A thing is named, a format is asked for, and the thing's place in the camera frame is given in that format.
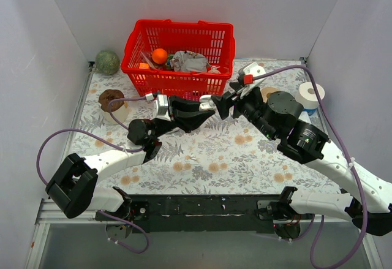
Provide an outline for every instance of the floral pattern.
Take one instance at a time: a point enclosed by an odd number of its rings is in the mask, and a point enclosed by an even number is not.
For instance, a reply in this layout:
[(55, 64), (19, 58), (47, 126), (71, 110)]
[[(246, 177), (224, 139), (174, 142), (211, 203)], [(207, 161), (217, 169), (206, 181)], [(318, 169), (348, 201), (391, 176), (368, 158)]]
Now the floral pattern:
[[(231, 81), (235, 81), (240, 68), (252, 61), (235, 60)], [(267, 72), (300, 64), (299, 61), (260, 62)], [(267, 78), (262, 87), (273, 86), (294, 95), (305, 81), (302, 70), (292, 69)], [(138, 97), (129, 77), (121, 71), (112, 76), (94, 73), (79, 128), (119, 146), (129, 146), (127, 131), (109, 124), (100, 114), (97, 101), (106, 89), (120, 89), (126, 97)], [(128, 105), (125, 124), (135, 118), (153, 117), (152, 102), (141, 100)], [(318, 112), (311, 116), (311, 121), (323, 129)], [(285, 186), (339, 192), (339, 186), (327, 177), (281, 155), (276, 149), (279, 142), (268, 141), (243, 116), (222, 121), (216, 114), (190, 134), (177, 131), (161, 137), (161, 141), (163, 145), (155, 159), (122, 170), (99, 185), (119, 186), (129, 194), (279, 194)], [(91, 137), (76, 133), (71, 152), (88, 156), (109, 149)]]

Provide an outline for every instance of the small red object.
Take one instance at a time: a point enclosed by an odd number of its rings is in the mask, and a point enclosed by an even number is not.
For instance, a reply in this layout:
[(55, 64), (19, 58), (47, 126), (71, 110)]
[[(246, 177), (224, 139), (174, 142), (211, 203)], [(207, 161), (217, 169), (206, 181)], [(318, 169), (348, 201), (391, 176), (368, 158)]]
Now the small red object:
[(149, 65), (146, 63), (140, 63), (139, 64), (139, 69), (149, 69)]
[(244, 84), (251, 84), (253, 83), (253, 75), (248, 74), (244, 76)]
[[(201, 53), (220, 73), (174, 72), (162, 67), (139, 69), (141, 52), (163, 48), (174, 54), (179, 50)], [(228, 23), (180, 23), (171, 20), (139, 20), (125, 46), (121, 70), (129, 76), (140, 96), (160, 91), (167, 96), (199, 100), (204, 94), (221, 95), (233, 73), (235, 40)]]

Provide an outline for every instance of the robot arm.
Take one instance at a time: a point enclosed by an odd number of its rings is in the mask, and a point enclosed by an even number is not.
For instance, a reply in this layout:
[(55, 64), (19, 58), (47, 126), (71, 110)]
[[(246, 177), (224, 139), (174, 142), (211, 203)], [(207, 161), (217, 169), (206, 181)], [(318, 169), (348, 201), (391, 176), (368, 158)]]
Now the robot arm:
[(105, 210), (118, 216), (127, 213), (131, 199), (120, 188), (101, 188), (96, 184), (105, 178), (131, 166), (141, 165), (154, 159), (162, 142), (159, 137), (175, 128), (189, 133), (199, 128), (214, 110), (202, 109), (201, 103), (178, 96), (157, 95), (154, 116), (135, 119), (129, 124), (127, 138), (133, 148), (143, 151), (129, 153), (111, 150), (93, 156), (79, 157), (70, 154), (62, 162), (45, 191), (68, 218), (74, 218), (86, 210)]
[[(297, 214), (324, 214), (362, 224), (362, 206), (358, 187), (342, 151), (315, 126), (299, 120), (303, 106), (285, 92), (272, 93), (267, 102), (260, 94), (263, 79), (253, 77), (265, 71), (257, 63), (241, 69), (238, 82), (231, 83), (234, 92), (222, 96), (203, 96), (200, 102), (180, 97), (158, 95), (154, 101), (155, 118), (136, 119), (129, 125), (128, 139), (144, 147), (137, 153), (107, 151), (80, 158), (71, 154), (48, 183), (46, 192), (68, 218), (85, 210), (106, 210), (117, 215), (132, 201), (119, 188), (95, 187), (96, 183), (127, 167), (153, 159), (162, 143), (159, 137), (178, 127), (185, 132), (200, 127), (217, 108), (226, 119), (233, 107), (233, 117), (243, 115), (269, 140), (280, 139), (277, 149), (294, 161), (304, 164), (333, 180), (347, 193), (321, 194), (286, 187), (279, 200), (258, 209), (265, 219), (292, 218)], [(353, 163), (364, 188), (369, 224), (367, 232), (384, 235), (392, 230), (392, 184), (387, 183)]]

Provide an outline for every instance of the white wall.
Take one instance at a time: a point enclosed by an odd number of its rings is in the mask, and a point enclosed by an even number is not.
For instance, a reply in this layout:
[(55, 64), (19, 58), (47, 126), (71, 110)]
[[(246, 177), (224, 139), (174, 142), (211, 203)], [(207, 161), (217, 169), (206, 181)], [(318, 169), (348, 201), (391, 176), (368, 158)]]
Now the white wall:
[[(23, 268), (44, 185), (36, 174), (42, 141), (69, 127), (87, 62), (54, 0), (0, 0), (0, 267)], [(47, 179), (65, 136), (46, 150)]]
[[(392, 0), (338, 0), (309, 57), (350, 154), (389, 182), (391, 29)], [(391, 233), (376, 239), (384, 268), (391, 268), (391, 244)]]
[(337, 0), (55, 0), (88, 60), (122, 56), (141, 18), (221, 21), (235, 27), (236, 57), (298, 59), (310, 50)]

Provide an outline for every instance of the white paper roll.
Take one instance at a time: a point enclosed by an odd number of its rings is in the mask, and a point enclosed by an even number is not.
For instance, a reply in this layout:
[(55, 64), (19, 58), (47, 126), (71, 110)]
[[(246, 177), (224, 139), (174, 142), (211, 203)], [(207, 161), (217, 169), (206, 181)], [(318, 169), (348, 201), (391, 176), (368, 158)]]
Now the white paper roll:
[[(110, 116), (110, 114), (108, 112), (103, 111), (100, 108), (100, 111), (102, 112), (103, 116), (105, 117), (105, 119), (112, 124), (117, 124), (117, 122)], [(120, 122), (125, 122), (125, 120), (128, 118), (128, 106), (126, 104), (126, 102), (124, 102), (124, 104), (121, 106), (121, 108), (119, 108), (116, 111), (112, 112), (113, 115), (120, 121)]]
[[(320, 93), (321, 100), (324, 99), (325, 91), (321, 85), (316, 84), (318, 93)], [(304, 106), (304, 110), (310, 115), (313, 114), (319, 106), (316, 94), (311, 82), (305, 82), (300, 85), (295, 95), (295, 100)]]

